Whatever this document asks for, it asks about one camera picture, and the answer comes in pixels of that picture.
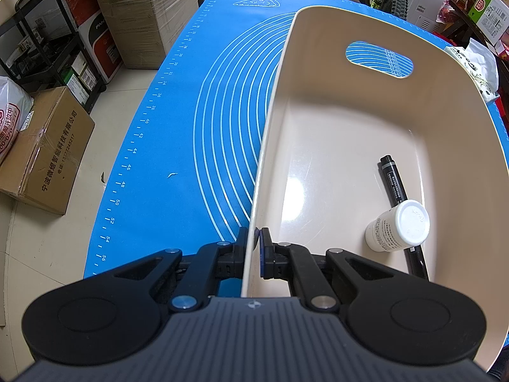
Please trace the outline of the white tissue box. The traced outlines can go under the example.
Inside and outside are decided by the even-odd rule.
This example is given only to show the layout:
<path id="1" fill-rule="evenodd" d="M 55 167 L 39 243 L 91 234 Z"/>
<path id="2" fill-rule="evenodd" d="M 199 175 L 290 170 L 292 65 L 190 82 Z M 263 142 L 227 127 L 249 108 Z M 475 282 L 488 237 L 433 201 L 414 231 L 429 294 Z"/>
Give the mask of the white tissue box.
<path id="1" fill-rule="evenodd" d="M 485 103 L 496 100 L 499 96 L 499 72 L 496 58 L 486 46 L 471 39 L 466 48 L 446 46 L 445 52 L 460 63 L 469 76 L 474 79 Z"/>

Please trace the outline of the blue silicone baking mat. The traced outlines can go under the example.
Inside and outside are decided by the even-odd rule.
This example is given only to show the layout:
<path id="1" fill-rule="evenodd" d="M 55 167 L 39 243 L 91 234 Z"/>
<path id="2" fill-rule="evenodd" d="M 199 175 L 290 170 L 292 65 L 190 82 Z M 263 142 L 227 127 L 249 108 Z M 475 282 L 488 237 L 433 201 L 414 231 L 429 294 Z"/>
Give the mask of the blue silicone baking mat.
<path id="1" fill-rule="evenodd" d="M 195 253 L 250 226 L 268 108 L 298 11 L 348 0 L 205 0 L 125 135 L 91 233 L 85 275 L 166 247 Z"/>

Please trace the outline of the red white appliance box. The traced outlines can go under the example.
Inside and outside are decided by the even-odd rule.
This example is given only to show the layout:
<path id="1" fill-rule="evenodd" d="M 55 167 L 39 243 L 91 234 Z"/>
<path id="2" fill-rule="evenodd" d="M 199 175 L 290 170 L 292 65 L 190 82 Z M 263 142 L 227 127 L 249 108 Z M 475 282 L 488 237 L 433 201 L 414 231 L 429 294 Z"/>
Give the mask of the red white appliance box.
<path id="1" fill-rule="evenodd" d="M 122 59 L 97 0 L 66 0 L 66 3 L 85 48 L 108 84 L 121 67 Z"/>

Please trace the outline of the white pill bottle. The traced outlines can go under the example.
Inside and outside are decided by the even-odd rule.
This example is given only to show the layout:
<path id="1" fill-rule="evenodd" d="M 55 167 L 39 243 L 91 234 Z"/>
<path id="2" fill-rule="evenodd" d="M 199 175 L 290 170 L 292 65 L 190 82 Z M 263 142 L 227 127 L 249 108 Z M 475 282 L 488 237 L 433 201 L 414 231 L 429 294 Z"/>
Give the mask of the white pill bottle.
<path id="1" fill-rule="evenodd" d="M 407 199 L 368 224 L 365 241 L 373 251 L 390 253 L 420 246 L 429 234 L 427 210 L 418 201 Z"/>

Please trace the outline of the black metal shelf rack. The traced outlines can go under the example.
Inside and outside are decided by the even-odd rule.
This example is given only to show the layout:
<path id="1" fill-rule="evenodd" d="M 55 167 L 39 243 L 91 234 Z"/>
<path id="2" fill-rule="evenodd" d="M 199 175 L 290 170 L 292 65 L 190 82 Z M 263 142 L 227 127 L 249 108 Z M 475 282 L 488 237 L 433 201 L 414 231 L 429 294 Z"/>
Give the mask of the black metal shelf rack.
<path id="1" fill-rule="evenodd" d="M 1 57 L 7 76 L 28 93 L 64 86 L 91 112 L 106 84 L 65 0 L 18 0 L 1 34 L 12 29 L 21 40 L 15 52 Z"/>

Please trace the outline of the cardboard box on floor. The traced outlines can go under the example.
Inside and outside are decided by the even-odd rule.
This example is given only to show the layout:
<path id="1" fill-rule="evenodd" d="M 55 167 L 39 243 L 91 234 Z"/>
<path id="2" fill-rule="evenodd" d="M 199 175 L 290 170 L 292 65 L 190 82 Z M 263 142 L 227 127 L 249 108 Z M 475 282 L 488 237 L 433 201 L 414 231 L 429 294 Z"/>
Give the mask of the cardboard box on floor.
<path id="1" fill-rule="evenodd" d="M 1 192 L 63 216 L 95 127 L 70 90 L 34 96 L 34 105 L 1 164 Z"/>

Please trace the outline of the black marker pen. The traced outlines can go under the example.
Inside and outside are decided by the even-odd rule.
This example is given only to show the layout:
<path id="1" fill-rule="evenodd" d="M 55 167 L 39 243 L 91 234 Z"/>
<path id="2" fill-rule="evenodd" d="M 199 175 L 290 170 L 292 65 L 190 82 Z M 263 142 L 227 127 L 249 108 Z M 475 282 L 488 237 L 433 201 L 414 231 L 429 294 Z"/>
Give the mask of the black marker pen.
<path id="1" fill-rule="evenodd" d="M 385 155 L 381 157 L 378 168 L 391 206 L 396 207 L 400 203 L 406 201 L 406 190 L 392 156 Z M 409 274 L 420 277 L 421 279 L 429 279 L 427 266 L 424 260 L 424 252 L 421 246 L 405 249 L 405 257 Z"/>

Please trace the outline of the beige plastic storage bin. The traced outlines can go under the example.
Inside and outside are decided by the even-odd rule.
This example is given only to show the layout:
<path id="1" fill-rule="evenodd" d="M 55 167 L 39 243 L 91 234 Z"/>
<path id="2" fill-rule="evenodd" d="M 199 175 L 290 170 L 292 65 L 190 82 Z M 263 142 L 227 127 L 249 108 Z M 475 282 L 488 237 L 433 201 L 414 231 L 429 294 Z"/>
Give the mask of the beige plastic storage bin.
<path id="1" fill-rule="evenodd" d="M 377 253 L 364 239 L 390 207 L 378 168 L 386 155 L 430 215 L 430 279 L 486 316 L 475 360 L 490 367 L 508 330 L 508 167 L 489 108 L 463 67 L 407 23 L 301 9 L 274 82 L 250 230 L 406 270 L 402 252 Z"/>

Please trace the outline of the green white product box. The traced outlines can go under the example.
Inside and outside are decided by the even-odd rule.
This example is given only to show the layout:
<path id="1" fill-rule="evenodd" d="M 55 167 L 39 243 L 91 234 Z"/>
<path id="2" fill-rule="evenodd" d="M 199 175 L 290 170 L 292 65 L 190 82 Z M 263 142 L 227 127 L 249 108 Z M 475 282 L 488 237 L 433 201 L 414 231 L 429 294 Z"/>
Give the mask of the green white product box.
<path id="1" fill-rule="evenodd" d="M 492 46 L 508 29 L 508 7 L 502 0 L 475 0 L 469 18 Z"/>

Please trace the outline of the white red plastic bag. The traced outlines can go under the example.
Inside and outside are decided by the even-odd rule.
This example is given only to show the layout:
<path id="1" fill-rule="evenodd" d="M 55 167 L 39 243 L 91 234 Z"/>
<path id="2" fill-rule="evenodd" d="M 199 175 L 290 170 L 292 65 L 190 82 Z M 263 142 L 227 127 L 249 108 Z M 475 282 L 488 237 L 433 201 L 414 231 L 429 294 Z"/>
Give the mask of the white red plastic bag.
<path id="1" fill-rule="evenodd" d="M 0 163 L 3 163 L 21 131 L 34 99 L 12 79 L 1 76 L 0 84 Z"/>

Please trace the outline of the stacked cardboard boxes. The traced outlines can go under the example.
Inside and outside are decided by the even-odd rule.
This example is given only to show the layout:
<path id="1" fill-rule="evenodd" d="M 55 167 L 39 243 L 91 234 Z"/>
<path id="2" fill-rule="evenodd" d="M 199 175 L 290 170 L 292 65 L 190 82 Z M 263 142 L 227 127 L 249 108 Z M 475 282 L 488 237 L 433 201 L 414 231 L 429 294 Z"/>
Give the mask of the stacked cardboard boxes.
<path id="1" fill-rule="evenodd" d="M 198 0 L 97 0 L 125 67 L 157 69 Z"/>

